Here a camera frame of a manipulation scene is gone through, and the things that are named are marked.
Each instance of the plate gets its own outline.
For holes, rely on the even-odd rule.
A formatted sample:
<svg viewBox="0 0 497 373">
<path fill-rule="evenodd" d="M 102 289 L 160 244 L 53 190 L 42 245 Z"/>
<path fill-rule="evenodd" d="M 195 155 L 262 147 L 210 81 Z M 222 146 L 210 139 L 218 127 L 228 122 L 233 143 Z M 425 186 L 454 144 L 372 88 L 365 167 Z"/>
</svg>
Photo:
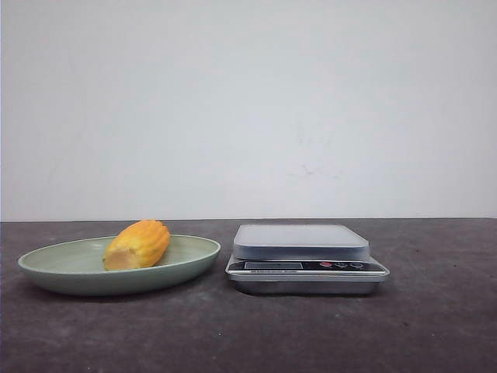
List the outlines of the plate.
<svg viewBox="0 0 497 373">
<path fill-rule="evenodd" d="M 103 269 L 106 247 L 115 238 L 99 237 L 46 246 L 21 256 L 18 264 L 37 286 L 70 295 L 122 295 L 167 288 L 209 268 L 221 245 L 192 235 L 171 235 L 169 247 L 153 266 Z"/>
</svg>

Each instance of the dark gray table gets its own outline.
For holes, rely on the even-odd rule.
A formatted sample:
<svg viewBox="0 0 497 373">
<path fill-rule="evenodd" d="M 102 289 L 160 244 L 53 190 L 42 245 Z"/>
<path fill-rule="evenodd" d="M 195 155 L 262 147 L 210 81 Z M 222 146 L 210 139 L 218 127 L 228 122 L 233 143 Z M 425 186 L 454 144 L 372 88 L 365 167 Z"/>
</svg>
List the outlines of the dark gray table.
<svg viewBox="0 0 497 373">
<path fill-rule="evenodd" d="M 115 298 L 57 295 L 31 285 L 17 258 L 56 242 L 113 235 L 130 222 L 4 223 L 3 371 L 497 370 L 497 220 L 307 222 L 324 221 L 370 241 L 392 273 L 379 292 L 239 293 L 224 267 L 246 221 L 211 220 L 165 221 L 173 233 L 222 245 L 214 267 L 193 281 Z"/>
</svg>

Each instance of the plate rim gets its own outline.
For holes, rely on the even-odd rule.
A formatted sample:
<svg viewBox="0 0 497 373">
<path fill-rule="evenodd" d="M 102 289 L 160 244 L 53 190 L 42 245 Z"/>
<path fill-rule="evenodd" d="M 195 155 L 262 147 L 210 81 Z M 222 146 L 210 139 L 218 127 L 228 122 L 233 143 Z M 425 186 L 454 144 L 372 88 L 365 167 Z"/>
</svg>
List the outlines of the plate rim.
<svg viewBox="0 0 497 373">
<path fill-rule="evenodd" d="M 154 266 L 154 267 L 134 268 L 131 270 L 104 270 L 102 272 L 60 272 L 60 271 L 53 271 L 53 270 L 41 270 L 41 269 L 38 269 L 35 267 L 28 266 L 27 264 L 25 264 L 23 262 L 24 259 L 26 257 L 28 257 L 29 255 L 32 255 L 33 253 L 41 251 L 41 250 L 48 249 L 50 247 L 61 246 L 61 245 L 65 245 L 65 244 L 73 243 L 73 242 L 92 241 L 94 239 L 114 239 L 116 237 L 117 237 L 116 235 L 108 235 L 108 236 L 102 236 L 102 237 L 92 237 L 89 239 L 75 239 L 72 241 L 59 242 L 59 243 L 55 243 L 53 245 L 43 246 L 43 247 L 40 247 L 38 249 L 29 251 L 28 253 L 23 254 L 20 258 L 18 258 L 17 264 L 23 270 L 26 270 L 28 272 L 34 272 L 37 274 L 53 274 L 53 275 L 64 275 L 64 276 L 72 276 L 72 275 L 74 275 L 74 276 L 82 276 L 82 275 L 83 276 L 84 275 L 113 276 L 114 275 L 115 276 L 117 274 L 127 274 L 127 273 L 134 273 L 135 274 L 135 273 L 140 273 L 140 272 L 147 272 L 150 270 L 157 271 L 157 270 L 160 270 L 162 268 L 170 268 L 170 267 L 181 266 L 181 265 L 188 264 L 188 263 L 195 263 L 197 261 L 204 260 L 204 259 L 209 258 L 211 256 L 215 256 L 221 251 L 221 244 L 218 241 L 215 241 L 213 239 L 208 239 L 206 237 L 201 237 L 198 235 L 171 235 L 171 237 L 187 237 L 187 238 L 191 238 L 191 239 L 201 239 L 204 241 L 209 241 L 209 242 L 212 242 L 216 245 L 216 249 L 212 253 L 209 253 L 205 256 L 200 256 L 200 257 L 196 258 L 195 260 L 187 260 L 187 261 L 178 262 L 178 263 L 171 263 L 171 264 L 162 264 L 160 266 Z"/>
</svg>

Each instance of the cut fruit end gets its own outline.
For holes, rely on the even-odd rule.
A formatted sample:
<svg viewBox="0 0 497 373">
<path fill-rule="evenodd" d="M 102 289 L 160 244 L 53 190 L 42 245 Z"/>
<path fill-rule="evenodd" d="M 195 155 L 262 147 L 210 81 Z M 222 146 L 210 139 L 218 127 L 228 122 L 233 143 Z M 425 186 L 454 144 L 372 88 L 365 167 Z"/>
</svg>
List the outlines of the cut fruit end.
<svg viewBox="0 0 497 373">
<path fill-rule="evenodd" d="M 136 252 L 130 249 L 108 253 L 103 263 L 106 270 L 133 270 L 140 268 Z"/>
</svg>

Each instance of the white backdrop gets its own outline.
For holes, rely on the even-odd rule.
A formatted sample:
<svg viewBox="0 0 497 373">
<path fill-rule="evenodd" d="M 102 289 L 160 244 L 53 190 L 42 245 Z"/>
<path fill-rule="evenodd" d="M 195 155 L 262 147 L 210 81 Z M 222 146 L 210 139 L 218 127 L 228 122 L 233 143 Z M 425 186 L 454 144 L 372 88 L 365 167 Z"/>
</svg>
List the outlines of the white backdrop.
<svg viewBox="0 0 497 373">
<path fill-rule="evenodd" d="M 2 220 L 497 216 L 497 2 L 2 2 Z"/>
</svg>

